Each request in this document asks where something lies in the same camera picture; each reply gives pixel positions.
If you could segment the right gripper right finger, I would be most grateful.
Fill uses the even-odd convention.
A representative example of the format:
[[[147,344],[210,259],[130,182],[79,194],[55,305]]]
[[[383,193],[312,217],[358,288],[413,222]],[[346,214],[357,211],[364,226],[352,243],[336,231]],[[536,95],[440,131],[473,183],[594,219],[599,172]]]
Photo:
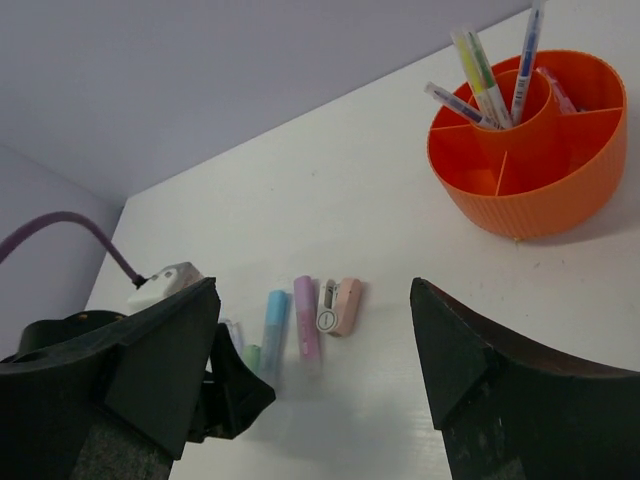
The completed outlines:
[[[545,346],[422,278],[410,305],[452,478],[638,478],[638,372]]]

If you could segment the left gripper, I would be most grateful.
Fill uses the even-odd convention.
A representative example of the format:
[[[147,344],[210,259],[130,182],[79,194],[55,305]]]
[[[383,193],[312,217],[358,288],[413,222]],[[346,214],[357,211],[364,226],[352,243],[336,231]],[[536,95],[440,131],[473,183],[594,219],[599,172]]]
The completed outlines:
[[[231,440],[249,429],[276,400],[274,389],[253,374],[240,358],[227,327],[218,324],[187,441]]]

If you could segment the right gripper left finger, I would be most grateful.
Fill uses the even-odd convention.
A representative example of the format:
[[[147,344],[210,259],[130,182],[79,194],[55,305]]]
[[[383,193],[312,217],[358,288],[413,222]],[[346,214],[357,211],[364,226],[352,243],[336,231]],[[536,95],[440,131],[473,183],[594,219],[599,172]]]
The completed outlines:
[[[165,479],[211,350],[213,278],[121,320],[1,363],[5,479]]]

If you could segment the small green highlighter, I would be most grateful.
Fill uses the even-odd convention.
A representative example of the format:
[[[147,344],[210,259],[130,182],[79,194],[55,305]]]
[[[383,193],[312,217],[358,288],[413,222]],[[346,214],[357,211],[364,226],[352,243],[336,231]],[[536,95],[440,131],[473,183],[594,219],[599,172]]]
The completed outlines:
[[[245,345],[242,352],[245,365],[256,376],[260,375],[261,347],[255,344]]]

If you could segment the light blue highlighter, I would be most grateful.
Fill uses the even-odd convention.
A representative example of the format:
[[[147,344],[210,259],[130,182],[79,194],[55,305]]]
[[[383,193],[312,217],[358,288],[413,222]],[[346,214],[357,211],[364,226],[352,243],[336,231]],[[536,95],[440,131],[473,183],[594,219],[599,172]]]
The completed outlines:
[[[288,326],[289,299],[289,294],[283,290],[273,290],[268,295],[259,376],[273,388],[277,387],[281,370],[283,342]]]

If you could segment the grey pink pen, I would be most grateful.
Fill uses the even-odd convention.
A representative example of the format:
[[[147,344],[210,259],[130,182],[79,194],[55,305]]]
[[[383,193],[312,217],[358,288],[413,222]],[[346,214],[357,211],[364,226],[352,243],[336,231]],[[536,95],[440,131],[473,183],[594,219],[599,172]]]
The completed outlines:
[[[499,130],[501,128],[496,121],[433,82],[428,82],[424,91],[441,105],[478,127],[489,130]]]

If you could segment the yellow gel pen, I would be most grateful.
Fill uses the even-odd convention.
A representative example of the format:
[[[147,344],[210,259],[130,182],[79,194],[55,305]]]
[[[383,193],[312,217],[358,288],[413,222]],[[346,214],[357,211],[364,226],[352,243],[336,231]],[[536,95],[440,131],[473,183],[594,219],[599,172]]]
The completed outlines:
[[[486,87],[483,83],[482,77],[472,57],[470,47],[464,36],[463,32],[459,29],[454,29],[450,33],[452,42],[457,49],[462,68],[467,78],[475,101],[479,110],[492,121],[494,121],[498,127],[501,127],[498,116],[495,112],[493,104],[490,100]]]

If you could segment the small blue highlighter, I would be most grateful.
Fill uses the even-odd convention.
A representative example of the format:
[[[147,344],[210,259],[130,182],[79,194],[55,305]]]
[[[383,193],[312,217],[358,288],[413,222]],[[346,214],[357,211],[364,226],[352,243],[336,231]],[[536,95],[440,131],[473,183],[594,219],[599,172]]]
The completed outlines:
[[[559,79],[551,70],[546,67],[537,67],[536,71],[543,75],[550,83],[551,91],[562,114],[573,114],[579,112]]]

